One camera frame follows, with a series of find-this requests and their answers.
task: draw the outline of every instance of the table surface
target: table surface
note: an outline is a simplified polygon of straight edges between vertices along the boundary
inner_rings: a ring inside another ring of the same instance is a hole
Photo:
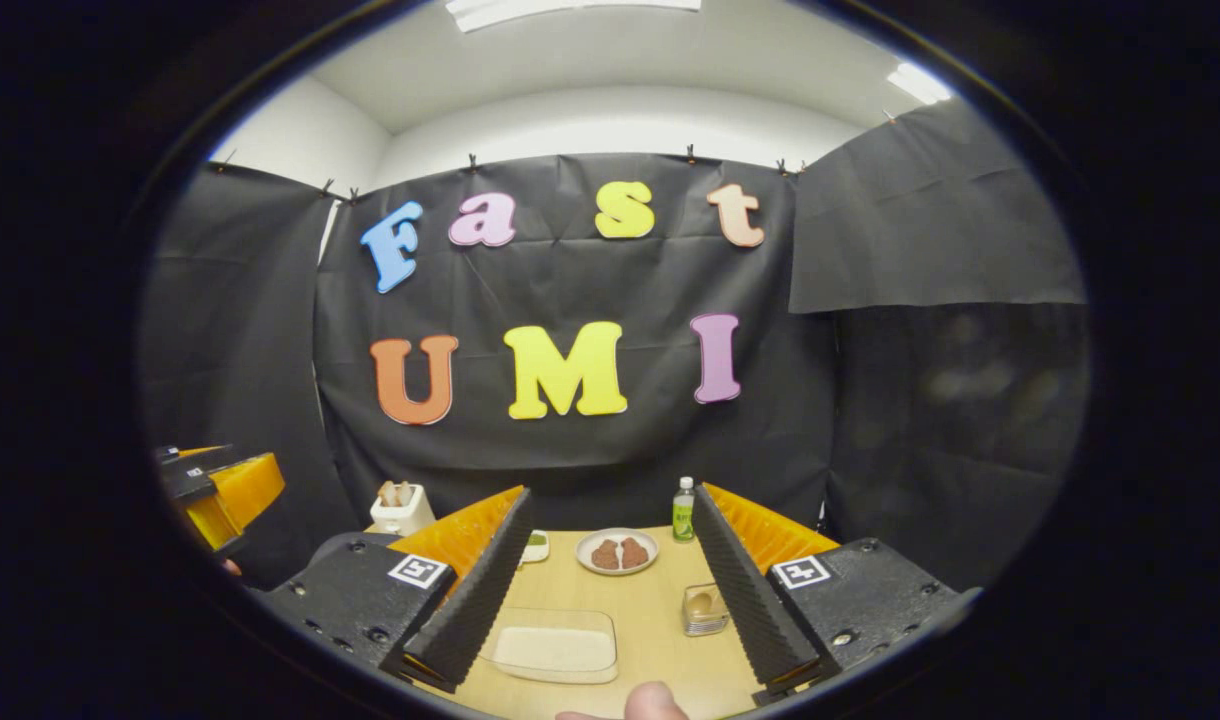
[[[551,719],[562,710],[622,718],[630,689],[648,680],[669,683],[691,720],[752,710],[752,693],[761,685],[743,655],[734,624],[697,638],[682,632],[683,591],[688,585],[712,582],[700,544],[675,542],[671,528],[643,532],[659,543],[654,564],[638,574],[600,575],[573,559],[575,543],[586,532],[549,530],[549,556],[520,566],[504,598],[504,607],[609,615],[619,642],[617,679],[600,685],[542,683],[515,679],[478,659],[454,694],[415,685],[479,711],[523,720]]]

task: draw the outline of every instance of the ceiling light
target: ceiling light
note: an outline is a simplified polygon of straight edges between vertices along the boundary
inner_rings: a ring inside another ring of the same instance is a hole
[[[604,6],[630,6],[630,9],[700,9],[702,0],[450,0],[447,10],[462,32],[472,32],[492,24],[550,13],[555,10],[604,9]]]
[[[935,103],[948,100],[952,96],[942,82],[930,77],[930,73],[913,63],[899,63],[898,70],[894,70],[886,79],[926,105],[935,105]]]

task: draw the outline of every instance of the human hand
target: human hand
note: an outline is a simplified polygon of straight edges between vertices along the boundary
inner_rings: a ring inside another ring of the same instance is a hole
[[[559,711],[556,720],[606,720],[582,711]],[[628,703],[623,705],[623,720],[689,720],[686,711],[677,707],[673,692],[665,683],[639,683],[628,693]]]

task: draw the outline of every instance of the letter f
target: letter f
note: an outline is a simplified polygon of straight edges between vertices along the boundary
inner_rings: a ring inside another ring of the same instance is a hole
[[[410,222],[421,215],[423,206],[410,200],[362,234],[362,245],[371,249],[378,268],[379,292],[392,290],[414,273],[414,259],[401,255],[401,251],[418,250],[418,233],[414,232]]]

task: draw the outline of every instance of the beverage bottle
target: beverage bottle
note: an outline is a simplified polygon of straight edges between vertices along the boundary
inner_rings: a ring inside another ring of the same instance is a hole
[[[682,487],[673,495],[673,541],[689,542],[694,539],[694,527],[691,515],[694,511],[694,478],[682,478]]]

